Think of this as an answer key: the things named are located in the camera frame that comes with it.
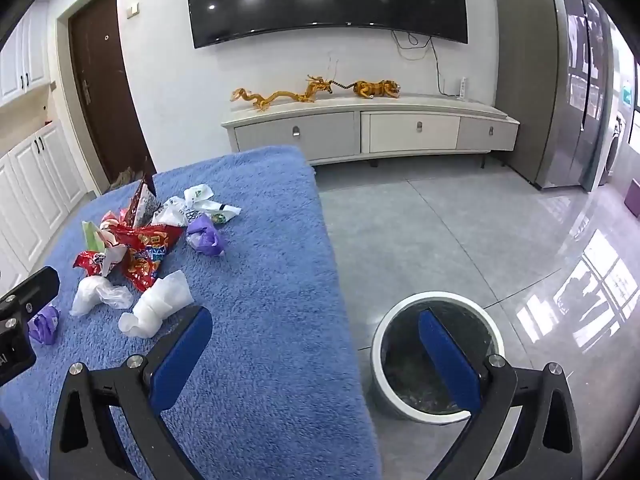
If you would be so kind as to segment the red silver chip bag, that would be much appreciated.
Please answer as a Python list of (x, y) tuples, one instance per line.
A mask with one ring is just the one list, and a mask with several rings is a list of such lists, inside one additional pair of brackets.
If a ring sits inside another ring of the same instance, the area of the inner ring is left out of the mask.
[(85, 270), (88, 276), (99, 275), (106, 278), (122, 262), (127, 252), (128, 248), (124, 244), (105, 246), (99, 252), (85, 250), (77, 255), (73, 267)]

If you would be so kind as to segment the white plastic bag wad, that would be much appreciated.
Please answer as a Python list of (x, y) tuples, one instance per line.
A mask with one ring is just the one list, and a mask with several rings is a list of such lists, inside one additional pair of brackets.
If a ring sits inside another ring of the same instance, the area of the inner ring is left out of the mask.
[(160, 330), (166, 318), (193, 304), (186, 274), (181, 270), (159, 278), (142, 292), (131, 312), (123, 313), (118, 329), (127, 337), (150, 339)]

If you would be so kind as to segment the pink snack wrapper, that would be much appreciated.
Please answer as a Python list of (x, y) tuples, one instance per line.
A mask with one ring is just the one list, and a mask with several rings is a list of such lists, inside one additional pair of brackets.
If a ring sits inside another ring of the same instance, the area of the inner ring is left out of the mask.
[(113, 211), (109, 210), (101, 219), (99, 229), (114, 234), (122, 229), (126, 229), (127, 226), (125, 209), (119, 211), (118, 214), (114, 214)]

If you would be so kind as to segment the red snack bag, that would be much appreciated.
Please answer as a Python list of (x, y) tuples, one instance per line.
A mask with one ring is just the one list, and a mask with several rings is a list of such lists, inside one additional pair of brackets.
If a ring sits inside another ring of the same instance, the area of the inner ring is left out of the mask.
[(183, 232), (181, 226), (169, 224), (151, 224), (135, 229), (113, 224), (108, 230), (119, 244), (127, 247), (122, 259), (122, 274), (139, 292), (155, 283), (160, 264)]

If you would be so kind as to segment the dark brown snack bag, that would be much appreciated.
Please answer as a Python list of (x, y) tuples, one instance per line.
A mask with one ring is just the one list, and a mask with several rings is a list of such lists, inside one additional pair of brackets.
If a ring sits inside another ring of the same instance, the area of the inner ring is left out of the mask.
[(125, 226), (134, 229), (147, 226), (160, 206), (162, 204), (156, 197), (153, 178), (150, 174), (146, 174), (134, 192), (134, 196), (124, 212), (122, 222)]

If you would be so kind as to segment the white printed bag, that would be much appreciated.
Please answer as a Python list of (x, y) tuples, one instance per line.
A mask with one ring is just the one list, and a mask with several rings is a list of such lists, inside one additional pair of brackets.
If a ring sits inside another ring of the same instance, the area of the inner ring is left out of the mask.
[(221, 226), (241, 213), (240, 207), (214, 201), (214, 192), (208, 184), (187, 188), (183, 196), (171, 196), (154, 212), (151, 224), (186, 228), (198, 217), (206, 216), (215, 226)]

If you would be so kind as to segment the purple plastic bag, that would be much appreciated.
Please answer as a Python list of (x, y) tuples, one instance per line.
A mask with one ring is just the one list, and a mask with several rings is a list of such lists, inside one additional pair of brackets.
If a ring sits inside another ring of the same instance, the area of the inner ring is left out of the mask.
[(186, 228), (186, 242), (196, 252), (207, 257), (218, 257), (224, 253), (224, 241), (206, 214), (201, 214)]

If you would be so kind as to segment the white round trash bin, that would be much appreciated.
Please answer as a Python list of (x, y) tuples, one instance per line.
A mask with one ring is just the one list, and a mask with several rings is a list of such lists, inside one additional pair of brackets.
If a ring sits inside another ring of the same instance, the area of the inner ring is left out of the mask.
[(481, 361), (493, 353), (506, 354), (497, 324), (474, 301), (453, 292), (419, 292), (392, 307), (375, 330), (372, 389), (378, 402), (401, 419), (438, 426), (464, 422), (470, 413), (449, 393), (444, 374), (420, 339), (424, 311), (435, 315), (468, 358)]

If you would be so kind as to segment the small purple wrapper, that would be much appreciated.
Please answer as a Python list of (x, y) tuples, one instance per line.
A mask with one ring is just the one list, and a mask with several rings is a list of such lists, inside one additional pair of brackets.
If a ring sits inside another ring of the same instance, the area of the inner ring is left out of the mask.
[(47, 304), (28, 321), (28, 334), (38, 344), (52, 346), (56, 341), (60, 312), (52, 304)]

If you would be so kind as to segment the clear crumpled plastic bag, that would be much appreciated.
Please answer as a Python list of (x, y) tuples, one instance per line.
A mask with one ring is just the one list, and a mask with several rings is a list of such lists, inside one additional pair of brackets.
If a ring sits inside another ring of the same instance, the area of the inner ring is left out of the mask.
[(116, 286), (104, 276), (91, 275), (79, 282), (70, 315), (75, 318), (87, 315), (98, 304), (126, 310), (133, 302), (134, 296), (126, 286)]

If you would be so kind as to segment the white cupboard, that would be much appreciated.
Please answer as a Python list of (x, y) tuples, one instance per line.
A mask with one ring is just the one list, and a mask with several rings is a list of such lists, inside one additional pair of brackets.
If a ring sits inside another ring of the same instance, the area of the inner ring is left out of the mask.
[(52, 87), (48, 6), (26, 11), (1, 50), (1, 290), (34, 270), (50, 240), (86, 195)]

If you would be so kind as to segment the blue fluffy blanket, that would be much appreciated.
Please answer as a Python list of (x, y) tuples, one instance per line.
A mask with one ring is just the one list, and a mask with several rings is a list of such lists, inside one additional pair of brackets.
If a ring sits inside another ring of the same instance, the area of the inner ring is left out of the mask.
[[(374, 428), (338, 284), (314, 172), (292, 146), (209, 159), (154, 176), (160, 200), (206, 183), (241, 213), (222, 226), (222, 257), (178, 240), (160, 276), (181, 270), (213, 333), (176, 404), (163, 419), (205, 479), (382, 479)], [(46, 259), (58, 271), (61, 313), (53, 346), (1, 387), (1, 411), (37, 474), (48, 478), (54, 415), (70, 364), (90, 370), (145, 354), (153, 340), (128, 338), (120, 312), (96, 307), (71, 318), (85, 248), (80, 220), (98, 223), (128, 205), (137, 184), (78, 211)]]

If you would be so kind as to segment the dark brown door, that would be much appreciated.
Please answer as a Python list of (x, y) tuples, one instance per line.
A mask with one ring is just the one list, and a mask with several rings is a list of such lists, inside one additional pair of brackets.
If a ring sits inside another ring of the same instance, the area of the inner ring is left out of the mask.
[(80, 107), (107, 181), (155, 174), (140, 127), (118, 27), (116, 0), (91, 0), (68, 20)]

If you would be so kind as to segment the washing machine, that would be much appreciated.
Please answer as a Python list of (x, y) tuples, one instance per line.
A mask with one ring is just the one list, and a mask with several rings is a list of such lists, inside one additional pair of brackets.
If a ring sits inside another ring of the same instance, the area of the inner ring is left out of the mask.
[(618, 152), (620, 151), (620, 140), (622, 140), (622, 136), (625, 132), (625, 126), (625, 118), (623, 118), (620, 113), (617, 113), (615, 117), (610, 146), (608, 147), (608, 156), (606, 156), (604, 169), (599, 182), (600, 186), (607, 184), (612, 177), (616, 158)]

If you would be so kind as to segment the white grey TV cabinet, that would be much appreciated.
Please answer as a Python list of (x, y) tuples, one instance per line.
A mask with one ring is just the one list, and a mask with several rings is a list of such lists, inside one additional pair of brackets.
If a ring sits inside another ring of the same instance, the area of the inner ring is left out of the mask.
[(294, 145), (317, 165), (514, 150), (520, 123), (479, 103), (437, 96), (321, 99), (244, 108), (222, 126), (235, 153)]

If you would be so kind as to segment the golden tiger figurine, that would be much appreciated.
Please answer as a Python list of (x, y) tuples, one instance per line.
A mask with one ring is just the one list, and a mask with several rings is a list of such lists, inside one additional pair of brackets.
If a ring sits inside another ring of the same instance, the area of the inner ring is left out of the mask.
[(352, 84), (340, 84), (337, 81), (333, 81), (333, 84), (345, 90), (352, 90), (356, 96), (360, 96), (363, 99), (373, 99), (377, 96), (397, 99), (400, 93), (400, 85), (396, 81), (389, 79), (375, 82), (357, 80)]

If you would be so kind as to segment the grey refrigerator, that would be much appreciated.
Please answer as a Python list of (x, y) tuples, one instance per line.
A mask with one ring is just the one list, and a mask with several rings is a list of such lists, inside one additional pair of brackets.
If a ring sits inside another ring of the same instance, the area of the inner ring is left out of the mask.
[(520, 126), (506, 163), (535, 188), (596, 186), (613, 53), (597, 0), (497, 0), (496, 105)]

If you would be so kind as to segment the golden dragon figurine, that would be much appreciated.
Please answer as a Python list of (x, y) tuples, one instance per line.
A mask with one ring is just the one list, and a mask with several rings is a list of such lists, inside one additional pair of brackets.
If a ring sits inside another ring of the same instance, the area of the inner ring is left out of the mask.
[(262, 96), (259, 93), (249, 92), (245, 88), (237, 88), (231, 93), (231, 102), (245, 101), (251, 102), (256, 110), (264, 112), (268, 110), (270, 105), (277, 99), (285, 98), (297, 103), (314, 102), (318, 93), (333, 93), (332, 84), (321, 76), (307, 76), (306, 89), (302, 93), (296, 93), (288, 90), (277, 90), (269, 96)]

